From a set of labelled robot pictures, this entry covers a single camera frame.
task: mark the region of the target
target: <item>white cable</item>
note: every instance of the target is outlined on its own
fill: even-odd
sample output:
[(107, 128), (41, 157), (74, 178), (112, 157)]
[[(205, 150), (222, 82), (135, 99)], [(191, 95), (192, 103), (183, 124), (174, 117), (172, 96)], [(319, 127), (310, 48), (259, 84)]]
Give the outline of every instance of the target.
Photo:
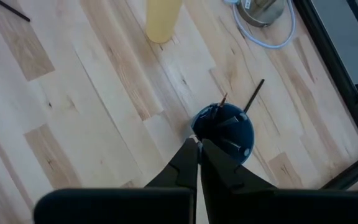
[(248, 39), (250, 39), (251, 41), (253, 41), (256, 44), (259, 44), (262, 47), (266, 47), (268, 49), (280, 49), (284, 46), (287, 45), (287, 43), (289, 43), (289, 41), (291, 40), (293, 34), (295, 33), (295, 12), (293, 10), (293, 6), (292, 6), (292, 1), (291, 0), (287, 0), (288, 3), (288, 7), (290, 8), (290, 14), (291, 14), (291, 32), (290, 35), (288, 36), (288, 38), (279, 45), (270, 45), (270, 44), (266, 44), (263, 43), (260, 40), (257, 40), (255, 37), (251, 36), (245, 29), (244, 27), (241, 25), (240, 20), (238, 18), (238, 11), (236, 8), (236, 4), (239, 3), (240, 0), (223, 0), (225, 3), (229, 3), (229, 4), (233, 4), (233, 15), (234, 15), (234, 20), (237, 23), (237, 26), (239, 27), (240, 31), (246, 36), (248, 37)]

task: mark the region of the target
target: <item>black stick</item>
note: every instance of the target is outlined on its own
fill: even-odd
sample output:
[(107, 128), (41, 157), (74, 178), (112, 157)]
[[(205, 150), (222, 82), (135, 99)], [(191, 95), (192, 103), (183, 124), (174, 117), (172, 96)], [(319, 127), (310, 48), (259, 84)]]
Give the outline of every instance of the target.
[(4, 8), (6, 8), (7, 10), (13, 12), (15, 15), (19, 16), (20, 18), (24, 19), (25, 21), (30, 22), (30, 19), (27, 16), (21, 14), (19, 11), (17, 11), (16, 9), (14, 9), (11, 6), (7, 5), (6, 3), (4, 3), (1, 0), (0, 0), (0, 5), (2, 7), (4, 7)]
[(258, 94), (260, 87), (262, 87), (262, 85), (264, 84), (265, 80), (262, 79), (258, 85), (258, 87), (256, 88), (256, 90), (254, 91), (254, 94), (252, 94), (251, 99), (248, 101), (248, 104), (246, 106), (246, 108), (244, 109), (244, 113), (247, 113), (249, 107), (251, 106), (253, 100), (255, 99), (256, 95)]

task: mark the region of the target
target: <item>black metal frame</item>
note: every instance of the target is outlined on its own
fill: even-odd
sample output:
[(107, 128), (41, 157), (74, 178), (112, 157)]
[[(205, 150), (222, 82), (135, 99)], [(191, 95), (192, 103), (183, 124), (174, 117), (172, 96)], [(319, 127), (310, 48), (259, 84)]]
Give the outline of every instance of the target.
[[(358, 91), (346, 72), (323, 23), (319, 19), (311, 0), (295, 0), (294, 4), (358, 127)], [(323, 189), (344, 190), (354, 185), (357, 181), (358, 161), (329, 181)]]

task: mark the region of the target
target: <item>blue container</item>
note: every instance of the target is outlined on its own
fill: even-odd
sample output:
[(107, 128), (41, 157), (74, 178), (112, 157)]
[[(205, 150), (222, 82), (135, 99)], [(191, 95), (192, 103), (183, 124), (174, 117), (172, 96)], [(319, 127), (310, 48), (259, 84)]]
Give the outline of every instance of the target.
[(229, 154), (236, 162), (243, 164), (254, 147), (254, 128), (242, 109), (230, 103), (223, 104), (216, 114), (218, 104), (202, 109), (194, 118), (191, 128), (199, 139), (209, 139)]

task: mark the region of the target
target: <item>yellow cylinder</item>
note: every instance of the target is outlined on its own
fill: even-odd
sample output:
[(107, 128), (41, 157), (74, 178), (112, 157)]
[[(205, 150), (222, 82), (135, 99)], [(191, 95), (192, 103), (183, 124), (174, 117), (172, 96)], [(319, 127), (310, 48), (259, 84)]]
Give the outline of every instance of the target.
[(170, 40), (182, 0), (147, 0), (146, 34), (156, 43)]

